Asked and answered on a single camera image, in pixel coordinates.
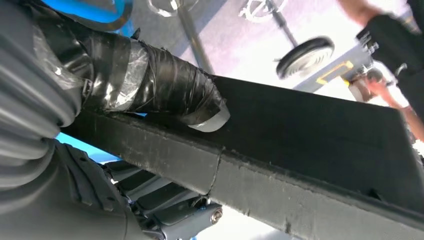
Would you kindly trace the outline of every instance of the wrapped pipe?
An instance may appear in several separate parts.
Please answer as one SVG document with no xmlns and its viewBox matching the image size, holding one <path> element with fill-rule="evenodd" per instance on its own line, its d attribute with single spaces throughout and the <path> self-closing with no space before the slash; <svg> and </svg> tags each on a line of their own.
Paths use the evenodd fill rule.
<svg viewBox="0 0 424 240">
<path fill-rule="evenodd" d="M 84 84 L 79 82 L 86 86 L 84 108 L 166 113 L 202 132 L 216 131 L 229 119 L 225 100 L 213 83 L 213 76 L 202 69 L 165 49 L 94 31 L 49 9 L 37 11 L 43 12 L 38 22 L 49 50 L 62 66 L 73 66 L 74 70 L 65 67 L 65 72 L 85 80 Z M 74 46 L 69 50 L 63 43 Z"/>
</svg>

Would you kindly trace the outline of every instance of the black electrical tape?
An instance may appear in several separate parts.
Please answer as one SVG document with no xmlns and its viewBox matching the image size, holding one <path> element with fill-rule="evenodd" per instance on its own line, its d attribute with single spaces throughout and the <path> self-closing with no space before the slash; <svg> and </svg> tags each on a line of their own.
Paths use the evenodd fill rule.
<svg viewBox="0 0 424 240">
<path fill-rule="evenodd" d="M 149 64 L 130 112 L 170 113 L 187 125 L 201 124 L 220 112 L 224 99 L 212 76 L 165 49 L 139 42 Z"/>
<path fill-rule="evenodd" d="M 65 26 L 52 26 L 41 21 L 43 32 L 56 56 L 64 66 L 68 59 L 90 61 L 72 62 L 70 66 L 89 66 L 92 80 L 83 108 L 94 111 L 114 111 L 114 104 L 125 81 L 130 40 L 113 33 L 95 31 L 66 16 L 60 16 Z M 138 42 L 148 53 L 148 65 L 128 113 L 168 113 L 187 125 L 201 124 L 221 111 L 224 99 L 212 81 L 212 76 L 170 52 Z"/>
</svg>

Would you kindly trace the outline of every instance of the person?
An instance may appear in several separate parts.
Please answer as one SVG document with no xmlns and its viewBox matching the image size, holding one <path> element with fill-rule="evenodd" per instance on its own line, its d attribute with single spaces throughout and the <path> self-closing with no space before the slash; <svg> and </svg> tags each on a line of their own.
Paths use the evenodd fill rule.
<svg viewBox="0 0 424 240">
<path fill-rule="evenodd" d="M 346 15 L 363 27 L 356 36 L 374 60 L 398 79 L 397 86 L 424 121 L 424 0 L 407 0 L 421 32 L 410 31 L 390 13 L 366 0 L 337 0 Z"/>
<path fill-rule="evenodd" d="M 393 91 L 387 87 L 387 80 L 384 76 L 382 79 L 376 79 L 374 77 L 368 78 L 365 76 L 363 80 L 366 84 L 366 87 L 373 95 L 380 96 L 381 99 L 387 103 L 387 105 L 401 112 L 404 120 L 408 124 L 411 133 L 417 140 L 420 140 L 424 143 L 424 124 L 415 114 L 412 107 L 408 104 L 405 104 L 404 100 L 399 99 L 403 97 L 400 92 L 399 94 L 393 94 Z"/>
</svg>

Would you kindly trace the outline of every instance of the yellow marking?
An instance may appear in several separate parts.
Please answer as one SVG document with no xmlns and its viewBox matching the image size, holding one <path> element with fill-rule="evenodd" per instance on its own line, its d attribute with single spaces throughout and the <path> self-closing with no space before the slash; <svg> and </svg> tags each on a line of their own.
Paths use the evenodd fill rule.
<svg viewBox="0 0 424 240">
<path fill-rule="evenodd" d="M 320 79 L 320 78 L 318 78 L 318 79 L 316 80 L 316 82 L 317 82 L 317 83 L 319 83 L 319 84 L 321 84 L 321 85 L 326 85 L 326 84 L 328 84 L 328 82 L 327 82 L 326 80 L 324 80 L 324 79 Z"/>
<path fill-rule="evenodd" d="M 341 67 L 346 67 L 347 68 L 346 71 L 344 71 L 342 74 L 340 74 L 340 75 L 343 75 L 343 74 L 349 72 L 351 69 L 353 69 L 354 68 L 354 64 L 351 61 L 344 61 L 344 62 L 340 63 L 339 65 L 333 67 L 330 71 L 328 71 L 324 75 L 318 77 L 316 79 L 316 82 L 319 83 L 319 84 L 321 84 L 321 85 L 327 84 L 328 82 L 326 80 L 324 80 L 324 78 L 327 77 L 328 75 L 332 74 L 334 71 L 338 70 Z"/>
<path fill-rule="evenodd" d="M 346 86 L 348 86 L 348 87 L 351 85 L 351 83 L 350 83 L 348 80 L 344 79 L 344 78 L 343 78 L 343 83 L 344 83 Z"/>
</svg>

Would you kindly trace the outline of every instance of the metal pole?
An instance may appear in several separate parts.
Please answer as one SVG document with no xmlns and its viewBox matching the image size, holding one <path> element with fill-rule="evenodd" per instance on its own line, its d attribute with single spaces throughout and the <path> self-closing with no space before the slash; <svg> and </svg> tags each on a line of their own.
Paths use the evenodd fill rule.
<svg viewBox="0 0 424 240">
<path fill-rule="evenodd" d="M 203 48 L 202 42 L 199 35 L 196 32 L 195 24 L 189 11 L 184 5 L 183 0 L 173 0 L 176 3 L 176 11 L 181 21 L 181 25 L 184 28 L 185 35 L 190 42 L 191 49 L 193 50 L 194 57 L 196 58 L 197 65 L 205 70 L 207 73 L 213 74 L 211 63 L 206 56 L 205 49 Z"/>
<path fill-rule="evenodd" d="M 287 27 L 286 19 L 284 19 L 283 15 L 278 12 L 278 8 L 274 4 L 273 0 L 265 0 L 266 5 L 268 6 L 269 10 L 272 12 L 272 17 L 277 22 L 280 29 L 283 30 L 285 35 L 287 36 L 290 43 L 293 45 L 293 47 L 298 46 L 298 42 L 296 41 L 295 37 L 293 36 L 292 32 L 290 31 L 289 27 Z"/>
</svg>

